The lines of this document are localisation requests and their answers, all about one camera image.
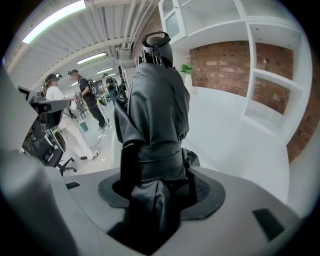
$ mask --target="green plant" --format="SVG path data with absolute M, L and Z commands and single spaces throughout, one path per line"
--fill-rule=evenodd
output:
M 194 66 L 192 64 L 182 64 L 180 68 L 180 72 L 191 74 L 194 69 Z

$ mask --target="black strap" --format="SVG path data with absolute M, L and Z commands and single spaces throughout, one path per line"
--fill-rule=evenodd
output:
M 164 34 L 164 38 L 162 38 L 161 40 L 154 42 L 152 44 L 147 43 L 148 37 L 150 37 L 152 35 L 158 35 L 158 34 Z M 152 33 L 146 34 L 145 37 L 142 39 L 142 44 L 145 47 L 154 48 L 154 47 L 161 47 L 161 46 L 169 43 L 170 41 L 171 41 L 171 38 L 169 37 L 168 33 L 163 32 L 163 31 L 158 31 L 158 32 L 152 32 Z

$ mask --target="potted plant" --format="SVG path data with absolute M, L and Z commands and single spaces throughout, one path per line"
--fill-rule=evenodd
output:
M 191 78 L 191 73 L 193 69 L 194 69 L 194 66 L 192 64 L 182 64 L 180 67 L 180 72 L 185 73 L 184 86 L 188 90 L 189 94 L 193 94 L 192 78 Z

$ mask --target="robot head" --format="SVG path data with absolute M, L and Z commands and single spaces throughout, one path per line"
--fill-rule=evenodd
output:
M 173 67 L 173 54 L 169 44 L 171 38 L 166 32 L 153 32 L 145 35 L 142 39 L 142 56 L 139 57 L 139 64 L 142 62 L 152 63 L 165 67 Z

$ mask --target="white shelving unit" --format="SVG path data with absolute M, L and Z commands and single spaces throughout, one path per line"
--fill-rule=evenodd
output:
M 227 41 L 249 41 L 250 73 L 242 117 L 286 145 L 305 112 L 312 83 L 307 37 L 292 14 L 276 0 L 161 0 L 162 28 L 174 51 Z M 256 43 L 293 51 L 293 79 L 257 69 Z M 290 90 L 284 114 L 253 99 L 256 78 Z

